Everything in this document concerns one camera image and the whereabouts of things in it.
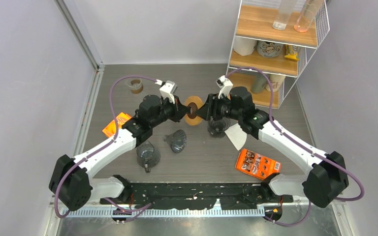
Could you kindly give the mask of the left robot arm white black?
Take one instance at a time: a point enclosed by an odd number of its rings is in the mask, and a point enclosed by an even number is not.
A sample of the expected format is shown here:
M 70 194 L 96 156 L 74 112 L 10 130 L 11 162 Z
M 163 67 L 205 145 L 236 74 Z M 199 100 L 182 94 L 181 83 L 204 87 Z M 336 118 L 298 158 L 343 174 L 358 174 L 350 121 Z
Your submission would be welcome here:
M 145 96 L 135 115 L 112 137 L 75 157 L 64 154 L 57 159 L 49 182 L 55 205 L 62 202 L 70 211 L 76 211 L 91 198 L 114 198 L 120 204 L 127 203 L 131 190 L 119 178 L 103 179 L 101 187 L 92 183 L 92 178 L 117 157 L 148 140 L 156 126 L 167 120 L 179 122 L 192 111 L 178 97 L 170 100 L 157 95 Z

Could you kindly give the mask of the white paper coffee filter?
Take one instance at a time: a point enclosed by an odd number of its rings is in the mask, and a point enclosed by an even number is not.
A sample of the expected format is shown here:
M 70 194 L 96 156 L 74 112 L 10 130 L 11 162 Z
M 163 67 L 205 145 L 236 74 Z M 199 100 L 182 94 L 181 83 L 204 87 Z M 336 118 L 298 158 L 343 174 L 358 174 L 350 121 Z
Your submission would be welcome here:
M 239 124 L 234 124 L 225 130 L 226 136 L 237 150 L 241 150 L 246 143 L 247 133 L 245 133 Z

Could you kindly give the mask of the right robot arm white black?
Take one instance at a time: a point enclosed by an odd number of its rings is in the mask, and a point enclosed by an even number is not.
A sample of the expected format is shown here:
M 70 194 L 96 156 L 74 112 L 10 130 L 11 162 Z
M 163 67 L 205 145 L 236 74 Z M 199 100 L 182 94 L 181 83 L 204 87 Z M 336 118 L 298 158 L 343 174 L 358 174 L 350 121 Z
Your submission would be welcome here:
M 236 120 L 246 134 L 274 147 L 303 171 L 299 176 L 271 177 L 261 189 L 263 199 L 273 202 L 280 195 L 296 195 L 325 208 L 349 186 L 341 154 L 321 151 L 284 129 L 271 115 L 255 107 L 245 87 L 232 88 L 229 96 L 209 94 L 196 115 L 204 120 Z

